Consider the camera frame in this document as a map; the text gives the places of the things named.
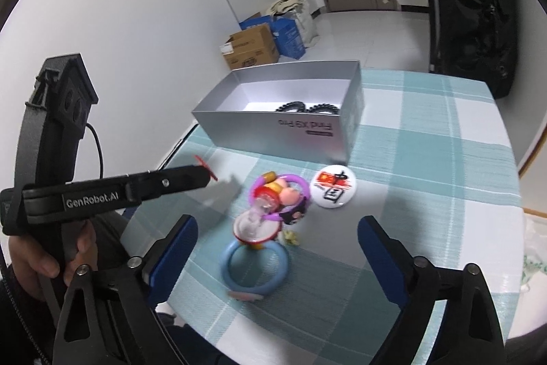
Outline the person's left hand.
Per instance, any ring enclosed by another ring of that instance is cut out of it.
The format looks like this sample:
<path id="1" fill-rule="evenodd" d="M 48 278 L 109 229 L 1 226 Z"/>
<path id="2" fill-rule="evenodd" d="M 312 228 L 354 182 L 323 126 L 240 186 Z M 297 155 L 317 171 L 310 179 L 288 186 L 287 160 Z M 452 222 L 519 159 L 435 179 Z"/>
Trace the person's left hand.
<path id="1" fill-rule="evenodd" d="M 42 299 L 39 276 L 56 278 L 60 274 L 59 264 L 28 235 L 9 237 L 8 248 L 18 283 L 29 295 Z M 97 269 L 96 235 L 91 222 L 86 222 L 82 227 L 77 240 L 77 254 L 64 271 L 66 286 L 70 285 L 76 270 L 83 264 Z"/>

